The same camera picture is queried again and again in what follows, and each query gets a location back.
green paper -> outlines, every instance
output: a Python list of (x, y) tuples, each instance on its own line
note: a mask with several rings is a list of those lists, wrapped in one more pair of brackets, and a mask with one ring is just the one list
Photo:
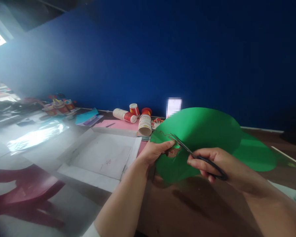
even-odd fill
[[(262, 142), (242, 132), (237, 121), (228, 114), (208, 108), (188, 108), (172, 115), (152, 133), (150, 141), (162, 143), (176, 135), (190, 150), (220, 147), (257, 171), (275, 168), (273, 153)], [(168, 157), (161, 155), (156, 162), (159, 175), (166, 182), (177, 182), (195, 176), (199, 170), (186, 163), (188, 152), (174, 146)]]
[[(229, 153), (238, 148), (242, 136), (242, 130), (233, 117), (208, 108), (188, 108), (173, 114), (157, 127), (150, 141), (169, 141), (170, 133), (192, 151), (202, 147), (220, 147)], [(199, 174), (199, 170), (186, 163), (187, 158), (188, 152), (183, 148), (174, 158), (161, 155), (156, 162), (157, 171), (166, 182), (177, 182)]]
[(270, 171), (276, 167), (276, 154), (264, 143), (244, 132), (239, 148), (232, 154), (255, 171)]

white box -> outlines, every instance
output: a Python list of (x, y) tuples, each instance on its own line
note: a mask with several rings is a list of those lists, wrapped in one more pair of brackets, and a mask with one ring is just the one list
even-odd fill
[(141, 137), (132, 130), (97, 127), (82, 134), (58, 159), (58, 173), (113, 192), (136, 159)]

plastic bag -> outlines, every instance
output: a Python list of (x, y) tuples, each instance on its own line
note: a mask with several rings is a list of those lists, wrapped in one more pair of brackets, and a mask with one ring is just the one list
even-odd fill
[(57, 119), (50, 118), (41, 124), (36, 131), (29, 132), (18, 139), (8, 142), (8, 148), (11, 152), (24, 150), (36, 146), (51, 137), (57, 136), (69, 127)]

red plastic chair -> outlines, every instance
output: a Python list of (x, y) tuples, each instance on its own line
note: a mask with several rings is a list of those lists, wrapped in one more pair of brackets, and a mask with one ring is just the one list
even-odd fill
[(0, 215), (61, 228), (64, 222), (40, 210), (48, 211), (48, 201), (65, 184), (36, 165), (22, 170), (0, 170), (0, 183), (16, 180), (16, 188), (0, 195)]

blue paper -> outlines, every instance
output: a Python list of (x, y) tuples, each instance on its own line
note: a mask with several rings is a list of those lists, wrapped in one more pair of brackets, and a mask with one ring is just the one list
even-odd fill
[(83, 122), (87, 121), (89, 118), (93, 117), (94, 115), (98, 115), (98, 114), (99, 114), (99, 112), (96, 108), (94, 108), (93, 110), (86, 112), (84, 114), (79, 114), (76, 117), (76, 124), (83, 123)]

